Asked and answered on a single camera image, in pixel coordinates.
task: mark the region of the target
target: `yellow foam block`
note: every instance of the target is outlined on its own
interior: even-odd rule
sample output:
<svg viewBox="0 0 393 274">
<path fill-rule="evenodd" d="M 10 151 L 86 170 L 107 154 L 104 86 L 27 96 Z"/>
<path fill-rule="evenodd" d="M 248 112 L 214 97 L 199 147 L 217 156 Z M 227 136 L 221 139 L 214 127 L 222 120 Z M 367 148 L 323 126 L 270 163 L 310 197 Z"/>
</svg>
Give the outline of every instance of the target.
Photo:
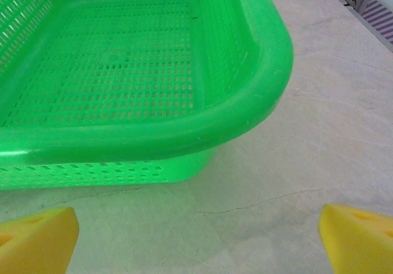
<svg viewBox="0 0 393 274">
<path fill-rule="evenodd" d="M 65 273 L 79 234 L 72 208 L 0 224 L 0 273 Z"/>
<path fill-rule="evenodd" d="M 393 218 L 326 205 L 319 233 L 336 274 L 393 274 Z"/>
</svg>

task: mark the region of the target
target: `green plastic basket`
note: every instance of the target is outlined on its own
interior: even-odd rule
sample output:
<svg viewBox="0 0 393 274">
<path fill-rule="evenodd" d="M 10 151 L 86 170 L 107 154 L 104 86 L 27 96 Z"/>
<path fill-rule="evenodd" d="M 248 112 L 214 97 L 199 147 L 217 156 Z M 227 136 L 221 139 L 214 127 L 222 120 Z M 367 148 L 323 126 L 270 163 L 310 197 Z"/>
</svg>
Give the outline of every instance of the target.
<svg viewBox="0 0 393 274">
<path fill-rule="evenodd" d="M 271 0 L 0 0 L 0 189 L 176 182 L 263 121 Z"/>
</svg>

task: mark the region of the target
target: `floor crack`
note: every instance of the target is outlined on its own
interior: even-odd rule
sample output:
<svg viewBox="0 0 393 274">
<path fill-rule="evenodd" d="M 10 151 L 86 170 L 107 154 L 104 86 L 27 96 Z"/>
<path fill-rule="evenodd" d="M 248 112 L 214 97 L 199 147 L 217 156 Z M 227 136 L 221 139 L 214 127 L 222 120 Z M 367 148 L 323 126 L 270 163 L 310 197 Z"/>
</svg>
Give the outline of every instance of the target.
<svg viewBox="0 0 393 274">
<path fill-rule="evenodd" d="M 271 202 L 271 201 L 273 201 L 273 200 L 281 199 L 281 198 L 288 197 L 288 196 L 291 196 L 291 195 L 303 194 L 303 193 L 308 193 L 308 192 L 317 192 L 317 191 L 322 191 L 322 190 L 323 190 L 323 188 L 321 188 L 321 189 L 314 189 L 314 190 L 298 191 L 298 192 L 293 192 L 293 193 L 285 194 L 285 195 L 278 196 L 278 197 L 269 198 L 269 199 L 263 200 L 263 201 L 261 201 L 261 202 L 254 203 L 253 205 L 244 206 L 244 207 L 241 207 L 241 208 L 229 209 L 228 211 L 205 211 L 205 212 L 201 212 L 201 213 L 202 213 L 204 216 L 208 216 L 208 215 L 210 215 L 210 214 L 226 214 L 226 213 L 231 213 L 232 211 L 238 211 L 238 210 L 241 210 L 241 209 L 253 208 L 253 207 L 258 206 L 258 205 L 261 205 L 261 204 L 263 204 L 263 203 Z"/>
</svg>

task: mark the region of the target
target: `white tile floor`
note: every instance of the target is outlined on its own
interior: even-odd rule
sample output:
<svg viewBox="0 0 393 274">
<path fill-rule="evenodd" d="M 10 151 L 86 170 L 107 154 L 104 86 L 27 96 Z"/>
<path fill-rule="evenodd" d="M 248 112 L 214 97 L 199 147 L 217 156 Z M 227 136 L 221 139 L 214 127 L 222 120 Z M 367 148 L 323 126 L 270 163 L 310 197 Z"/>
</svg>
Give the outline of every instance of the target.
<svg viewBox="0 0 393 274">
<path fill-rule="evenodd" d="M 393 54 L 337 0 L 274 0 L 295 44 L 273 115 L 179 184 L 0 193 L 0 220 L 75 208 L 68 273 L 331 273 L 325 203 L 393 215 Z"/>
</svg>

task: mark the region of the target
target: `purple striped fabric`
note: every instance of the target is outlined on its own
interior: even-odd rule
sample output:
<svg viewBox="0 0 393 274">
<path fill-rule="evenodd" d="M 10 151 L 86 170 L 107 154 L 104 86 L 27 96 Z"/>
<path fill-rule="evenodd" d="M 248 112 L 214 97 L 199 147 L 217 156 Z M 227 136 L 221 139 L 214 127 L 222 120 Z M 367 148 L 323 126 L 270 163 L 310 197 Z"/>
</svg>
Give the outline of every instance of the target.
<svg viewBox="0 0 393 274">
<path fill-rule="evenodd" d="M 393 44 L 392 11 L 389 11 L 387 7 L 384 7 L 377 0 L 370 0 L 362 16 L 377 30 L 377 32 Z"/>
<path fill-rule="evenodd" d="M 384 20 L 382 20 L 382 21 L 380 21 L 380 22 L 378 22 L 378 23 L 375 23 L 375 24 L 373 24 L 373 26 L 374 26 L 374 28 L 376 28 L 376 27 L 378 27 L 379 25 L 385 24 L 385 23 L 387 23 L 387 22 L 389 22 L 389 21 L 391 21 L 391 20 L 393 20 L 393 17 L 389 17 L 388 19 L 384 19 Z"/>
<path fill-rule="evenodd" d="M 393 33 L 393 25 L 392 25 L 392 29 L 389 29 L 389 30 L 387 30 L 387 31 L 384 31 L 384 32 L 381 33 L 381 34 L 384 36 L 385 34 L 389 34 L 389 33 Z"/>
<path fill-rule="evenodd" d="M 380 20 L 380 19 L 382 19 L 382 18 L 384 18 L 386 16 L 392 15 L 392 14 L 393 13 L 391 11 L 387 11 L 386 13 L 383 12 L 382 14 L 375 15 L 375 17 L 369 18 L 369 19 L 366 19 L 366 20 L 369 22 L 369 24 L 372 25 L 373 22 L 375 22 L 377 20 Z"/>
<path fill-rule="evenodd" d="M 383 7 L 382 9 L 380 9 L 380 10 L 378 10 L 378 11 L 376 11 L 376 12 L 374 12 L 374 13 L 371 13 L 371 14 L 369 14 L 369 15 L 367 15 L 367 16 L 365 16 L 365 17 L 363 17 L 364 19 L 371 19 L 371 18 L 373 18 L 375 15 L 381 15 L 381 12 L 385 12 L 387 9 L 385 8 L 385 7 Z"/>
<path fill-rule="evenodd" d="M 370 12 L 375 11 L 376 9 L 382 7 L 382 4 L 375 5 L 374 7 L 369 8 L 368 10 L 364 10 L 363 16 L 369 14 Z"/>
</svg>

